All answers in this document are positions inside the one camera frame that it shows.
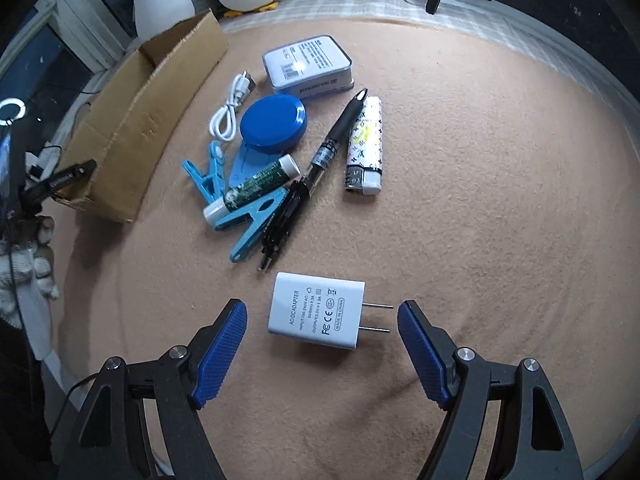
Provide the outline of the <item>white gloved left hand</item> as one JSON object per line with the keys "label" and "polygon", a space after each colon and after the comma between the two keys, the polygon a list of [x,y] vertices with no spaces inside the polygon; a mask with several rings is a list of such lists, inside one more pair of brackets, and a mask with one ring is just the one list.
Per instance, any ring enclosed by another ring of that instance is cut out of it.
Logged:
{"label": "white gloved left hand", "polygon": [[43,298],[57,300],[60,296],[55,283],[54,252],[50,247],[55,222],[52,217],[39,216],[34,222],[23,223],[25,231],[18,244],[8,245],[1,240],[1,318],[9,326],[21,330],[23,323],[13,285],[29,282],[32,278]]}

